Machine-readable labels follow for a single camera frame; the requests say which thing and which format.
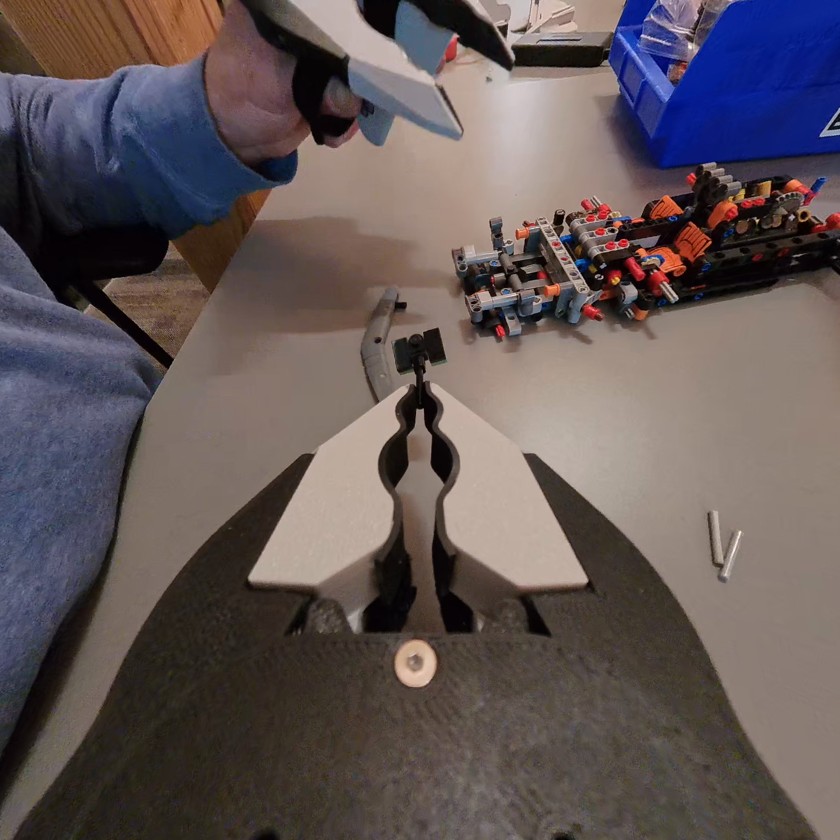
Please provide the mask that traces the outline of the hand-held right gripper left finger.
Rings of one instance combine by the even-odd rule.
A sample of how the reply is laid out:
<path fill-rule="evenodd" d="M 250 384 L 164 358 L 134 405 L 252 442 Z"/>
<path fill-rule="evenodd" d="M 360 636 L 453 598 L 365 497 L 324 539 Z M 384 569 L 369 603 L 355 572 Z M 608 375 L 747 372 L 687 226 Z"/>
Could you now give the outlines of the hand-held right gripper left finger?
<path fill-rule="evenodd" d="M 417 389 L 399 388 L 318 447 L 248 583 L 338 602 L 369 632 L 404 628 L 416 597 L 396 486 Z"/>

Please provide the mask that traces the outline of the person's left hand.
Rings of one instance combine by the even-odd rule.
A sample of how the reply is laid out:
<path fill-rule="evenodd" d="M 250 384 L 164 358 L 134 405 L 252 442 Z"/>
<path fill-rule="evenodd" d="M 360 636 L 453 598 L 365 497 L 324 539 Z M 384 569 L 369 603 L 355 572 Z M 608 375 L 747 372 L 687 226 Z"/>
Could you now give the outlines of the person's left hand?
<path fill-rule="evenodd" d="M 265 42 L 242 3 L 227 3 L 205 55 L 206 99 L 220 137 L 251 168 L 287 157 L 311 133 L 292 97 L 296 65 Z"/>

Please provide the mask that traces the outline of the black green lego piece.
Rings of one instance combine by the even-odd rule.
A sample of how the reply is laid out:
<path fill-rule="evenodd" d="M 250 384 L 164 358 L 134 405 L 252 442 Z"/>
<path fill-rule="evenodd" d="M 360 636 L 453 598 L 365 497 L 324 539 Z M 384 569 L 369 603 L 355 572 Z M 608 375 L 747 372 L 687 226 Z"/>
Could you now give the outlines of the black green lego piece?
<path fill-rule="evenodd" d="M 392 351 L 396 372 L 414 377 L 413 383 L 404 392 L 398 393 L 399 399 L 395 404 L 395 416 L 405 434 L 410 434 L 419 413 L 432 419 L 438 413 L 432 385 L 426 379 L 426 368 L 429 364 L 446 363 L 444 342 L 440 330 L 434 328 L 393 341 Z"/>

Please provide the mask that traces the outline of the grey curved lego panel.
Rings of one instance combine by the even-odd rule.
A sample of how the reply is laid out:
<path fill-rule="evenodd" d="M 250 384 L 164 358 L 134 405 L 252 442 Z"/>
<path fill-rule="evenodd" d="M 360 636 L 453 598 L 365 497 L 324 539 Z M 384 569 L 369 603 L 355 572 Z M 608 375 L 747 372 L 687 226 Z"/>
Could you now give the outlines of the grey curved lego panel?
<path fill-rule="evenodd" d="M 406 303 L 400 299 L 400 290 L 397 287 L 386 288 L 373 309 L 360 344 L 365 378 L 378 403 L 394 391 L 386 341 L 395 313 L 405 309 Z"/>

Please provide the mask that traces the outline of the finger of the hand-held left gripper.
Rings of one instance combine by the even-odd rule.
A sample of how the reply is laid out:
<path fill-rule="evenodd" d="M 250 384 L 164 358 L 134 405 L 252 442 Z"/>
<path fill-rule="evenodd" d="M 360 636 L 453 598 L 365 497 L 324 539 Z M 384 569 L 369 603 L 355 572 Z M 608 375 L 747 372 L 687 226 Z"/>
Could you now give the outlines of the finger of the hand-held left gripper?
<path fill-rule="evenodd" d="M 435 77 L 458 40 L 449 1 L 400 1 L 396 4 L 394 40 L 415 66 Z"/>
<path fill-rule="evenodd" d="M 348 85 L 364 101 L 358 123 L 368 141 L 386 141 L 396 117 L 460 140 L 463 127 L 445 91 L 392 40 L 372 40 L 348 55 Z"/>

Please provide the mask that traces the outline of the person's torso in blue sweater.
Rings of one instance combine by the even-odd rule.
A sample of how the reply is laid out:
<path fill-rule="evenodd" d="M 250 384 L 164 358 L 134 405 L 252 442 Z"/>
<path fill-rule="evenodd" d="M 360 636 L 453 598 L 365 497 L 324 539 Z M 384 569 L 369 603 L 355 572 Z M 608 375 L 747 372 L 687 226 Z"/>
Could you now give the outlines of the person's torso in blue sweater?
<path fill-rule="evenodd" d="M 58 302 L 2 231 L 1 751 L 98 577 L 133 434 L 161 378 L 119 329 Z"/>

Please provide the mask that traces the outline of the white cardboard cutouts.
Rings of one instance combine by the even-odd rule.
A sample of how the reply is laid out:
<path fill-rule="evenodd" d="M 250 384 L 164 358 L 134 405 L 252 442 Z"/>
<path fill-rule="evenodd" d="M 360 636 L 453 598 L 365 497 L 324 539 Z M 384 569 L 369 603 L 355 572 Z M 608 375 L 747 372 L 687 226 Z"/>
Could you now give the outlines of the white cardboard cutouts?
<path fill-rule="evenodd" d="M 501 30 L 508 35 L 522 34 L 537 23 L 569 6 L 564 1 L 481 1 Z"/>

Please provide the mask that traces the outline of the black foam block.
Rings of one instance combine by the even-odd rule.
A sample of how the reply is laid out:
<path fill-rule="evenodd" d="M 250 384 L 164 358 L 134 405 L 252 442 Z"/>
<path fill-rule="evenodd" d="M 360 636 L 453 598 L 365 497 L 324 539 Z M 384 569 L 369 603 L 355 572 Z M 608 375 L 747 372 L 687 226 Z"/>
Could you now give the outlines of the black foam block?
<path fill-rule="evenodd" d="M 516 67 L 589 69 L 607 59 L 613 37 L 612 30 L 535 32 L 519 38 L 511 49 Z"/>

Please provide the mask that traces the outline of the lego chassis model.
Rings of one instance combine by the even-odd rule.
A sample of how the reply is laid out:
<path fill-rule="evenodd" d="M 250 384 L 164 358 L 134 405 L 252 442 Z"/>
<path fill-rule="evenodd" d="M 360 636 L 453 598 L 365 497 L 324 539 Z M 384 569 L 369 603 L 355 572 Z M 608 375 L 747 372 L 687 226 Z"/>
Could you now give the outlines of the lego chassis model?
<path fill-rule="evenodd" d="M 688 192 L 635 216 L 591 196 L 576 212 L 523 222 L 512 238 L 491 218 L 488 249 L 451 252 L 471 322 L 502 340 L 548 316 L 602 321 L 607 302 L 617 317 L 641 322 L 659 308 L 770 288 L 804 271 L 838 272 L 838 213 L 812 213 L 826 178 L 740 181 L 709 162 L 686 182 Z"/>

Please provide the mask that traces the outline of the blue storage bin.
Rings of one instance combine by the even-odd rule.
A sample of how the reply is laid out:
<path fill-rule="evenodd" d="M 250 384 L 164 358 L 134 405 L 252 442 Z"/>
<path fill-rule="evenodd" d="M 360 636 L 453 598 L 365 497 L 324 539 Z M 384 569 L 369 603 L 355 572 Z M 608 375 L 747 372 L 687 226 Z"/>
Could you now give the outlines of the blue storage bin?
<path fill-rule="evenodd" d="M 677 85 L 639 39 L 653 2 L 627 2 L 609 63 L 656 163 L 839 151 L 839 2 L 735 2 Z"/>

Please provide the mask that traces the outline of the clear plastic bags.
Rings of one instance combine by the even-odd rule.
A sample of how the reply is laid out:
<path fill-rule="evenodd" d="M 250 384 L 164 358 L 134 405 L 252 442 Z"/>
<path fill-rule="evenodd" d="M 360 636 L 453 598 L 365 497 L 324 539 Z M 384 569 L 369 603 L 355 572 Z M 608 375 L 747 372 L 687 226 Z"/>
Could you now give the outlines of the clear plastic bags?
<path fill-rule="evenodd" d="M 656 1 L 646 15 L 639 48 L 676 87 L 731 1 Z"/>

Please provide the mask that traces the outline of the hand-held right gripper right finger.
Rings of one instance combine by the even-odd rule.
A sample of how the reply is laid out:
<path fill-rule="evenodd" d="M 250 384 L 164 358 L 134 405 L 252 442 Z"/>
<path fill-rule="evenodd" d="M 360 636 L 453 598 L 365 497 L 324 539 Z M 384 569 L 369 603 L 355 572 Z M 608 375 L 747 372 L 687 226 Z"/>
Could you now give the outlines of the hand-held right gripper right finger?
<path fill-rule="evenodd" d="M 581 590 L 587 573 L 520 447 L 426 382 L 436 499 L 434 584 L 446 632 L 474 630 L 506 600 Z"/>

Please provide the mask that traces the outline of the black chair frame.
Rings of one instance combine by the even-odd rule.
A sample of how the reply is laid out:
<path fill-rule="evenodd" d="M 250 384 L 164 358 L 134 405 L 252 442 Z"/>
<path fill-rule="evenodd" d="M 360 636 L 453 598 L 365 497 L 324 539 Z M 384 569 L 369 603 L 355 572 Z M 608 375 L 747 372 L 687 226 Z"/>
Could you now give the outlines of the black chair frame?
<path fill-rule="evenodd" d="M 31 260 L 60 302 L 75 307 L 68 292 L 73 290 L 167 370 L 173 358 L 98 284 L 154 272 L 164 260 L 169 244 L 160 230 L 148 225 L 109 227 L 73 235 L 52 232 L 45 234 Z"/>

